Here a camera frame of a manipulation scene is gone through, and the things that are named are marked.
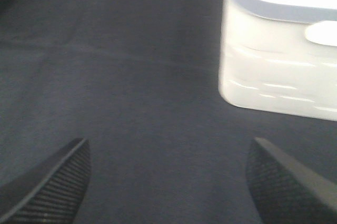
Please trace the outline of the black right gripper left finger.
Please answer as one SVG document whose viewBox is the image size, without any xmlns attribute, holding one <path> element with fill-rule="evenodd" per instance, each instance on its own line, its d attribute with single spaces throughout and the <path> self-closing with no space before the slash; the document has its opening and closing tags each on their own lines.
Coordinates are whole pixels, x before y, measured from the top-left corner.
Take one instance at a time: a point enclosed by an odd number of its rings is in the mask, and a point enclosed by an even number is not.
<svg viewBox="0 0 337 224">
<path fill-rule="evenodd" d="M 1 223 L 73 223 L 90 176 L 90 143 L 76 138 L 1 186 Z"/>
</svg>

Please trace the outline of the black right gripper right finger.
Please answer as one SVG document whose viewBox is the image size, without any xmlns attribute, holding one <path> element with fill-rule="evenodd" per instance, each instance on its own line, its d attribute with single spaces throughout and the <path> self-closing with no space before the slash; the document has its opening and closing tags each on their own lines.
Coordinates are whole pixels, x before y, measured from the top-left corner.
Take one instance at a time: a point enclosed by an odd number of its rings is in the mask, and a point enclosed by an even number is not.
<svg viewBox="0 0 337 224">
<path fill-rule="evenodd" d="M 336 184 L 264 138 L 254 138 L 246 183 L 263 223 L 336 223 Z"/>
</svg>

